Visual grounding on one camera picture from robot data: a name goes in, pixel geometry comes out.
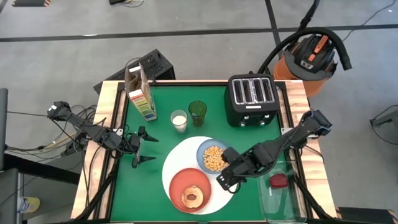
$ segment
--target red plate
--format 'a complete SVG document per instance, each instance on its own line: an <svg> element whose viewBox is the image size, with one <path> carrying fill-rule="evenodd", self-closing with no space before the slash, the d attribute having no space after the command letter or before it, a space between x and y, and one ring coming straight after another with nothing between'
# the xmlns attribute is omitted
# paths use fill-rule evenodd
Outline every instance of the red plate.
<svg viewBox="0 0 398 224"><path fill-rule="evenodd" d="M181 199L183 192L192 186L198 187L203 193L203 203L197 208L187 208ZM169 195L173 205L181 212L197 212L202 209L210 199L211 185L206 174L194 168L183 169L174 175L170 187Z"/></svg>

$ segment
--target white plate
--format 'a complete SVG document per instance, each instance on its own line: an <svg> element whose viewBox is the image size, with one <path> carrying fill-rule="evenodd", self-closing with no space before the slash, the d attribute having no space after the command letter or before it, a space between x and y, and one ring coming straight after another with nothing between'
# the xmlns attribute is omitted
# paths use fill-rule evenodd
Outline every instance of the white plate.
<svg viewBox="0 0 398 224"><path fill-rule="evenodd" d="M196 168L198 170L202 170L197 162L197 150L200 144L207 139L210 138L204 136L187 138L175 146L174 149L171 150L167 155L162 170L162 181L163 188L169 199L170 182L176 173L186 168ZM222 209L233 196L233 194L228 193L228 191L224 190L217 182L217 174L207 174L204 171L203 173L205 173L207 178L209 178L211 184L211 196L209 202L203 207L203 209L193 213L196 215L206 215L217 212L218 210ZM235 191L235 189L236 185L231 187L231 191Z"/></svg>

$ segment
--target green tabletop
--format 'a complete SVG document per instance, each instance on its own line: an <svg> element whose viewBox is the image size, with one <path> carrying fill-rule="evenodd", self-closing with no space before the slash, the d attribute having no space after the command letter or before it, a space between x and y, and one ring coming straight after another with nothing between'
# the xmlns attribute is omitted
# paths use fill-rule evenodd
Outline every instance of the green tabletop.
<svg viewBox="0 0 398 224"><path fill-rule="evenodd" d="M226 120L224 110L225 86L156 86L152 94L158 118L146 122L134 105L129 102L126 124L129 132L145 126L147 132L159 142L143 142L141 155L155 156L137 169L131 167L132 156L120 160L114 193L112 221L220 221L264 220L260 204L259 179L249 179L238 194L234 195L221 210L208 215L191 215L177 210L167 197L162 185L163 163L169 152L181 141L193 136L208 136L219 139L244 152L257 142L275 139L280 127L275 117L264 127L233 128ZM188 118L186 133L176 132L170 122L174 110L185 110L194 100L206 103L208 111L202 127L193 126Z"/></svg>

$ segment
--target wooden table edge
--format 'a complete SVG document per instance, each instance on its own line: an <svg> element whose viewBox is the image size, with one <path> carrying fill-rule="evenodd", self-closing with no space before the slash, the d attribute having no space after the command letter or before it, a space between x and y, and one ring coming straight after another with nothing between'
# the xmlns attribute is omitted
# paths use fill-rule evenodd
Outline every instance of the wooden table edge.
<svg viewBox="0 0 398 224"><path fill-rule="evenodd" d="M302 114L308 111L309 105L307 96L305 94L304 85L301 80L276 80L277 82L285 82L287 96L289 99L290 110L292 113L292 118L294 125L297 125ZM104 126L110 125L111 118L114 113L114 105L116 102L116 92L118 90L119 83L123 81L104 81L101 89L101 93L98 98L97 111L94 118L94 123L101 121L103 118L107 117ZM226 83L227 80L159 80L157 83ZM286 120L286 108L284 104L281 103L282 116ZM311 140L308 143L312 148L320 151L318 141ZM86 174L88 174L88 168L90 162L93 158L98 145L90 141L86 150L85 156L85 167ZM93 168L91 170L91 180L90 180L90 199L98 190L98 184L100 182L100 177L102 173L103 161L104 161L105 150L99 150L93 161ZM305 180L307 187L311 194L314 196L315 200L322 206L322 208L331 216L336 217L335 206L333 203L333 198L331 196L328 179L326 176L325 166L320 157L312 154L309 151L304 150L302 155L302 164L305 173ZM102 204L99 211L99 217L104 218L106 213L106 207L109 196L109 188L103 195ZM79 214L85 208L86 199L86 187L83 175L83 170L80 176L80 182L76 192L75 203L73 204L73 210L71 218L79 216Z"/></svg>

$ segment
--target black toaster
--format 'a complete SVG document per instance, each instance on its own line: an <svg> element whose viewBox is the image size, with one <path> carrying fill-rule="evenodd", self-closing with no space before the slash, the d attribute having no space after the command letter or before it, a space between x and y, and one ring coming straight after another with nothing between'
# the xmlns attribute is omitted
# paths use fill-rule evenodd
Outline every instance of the black toaster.
<svg viewBox="0 0 398 224"><path fill-rule="evenodd" d="M234 127L269 124L279 111L274 79L267 74L234 75L224 93L228 124Z"/></svg>

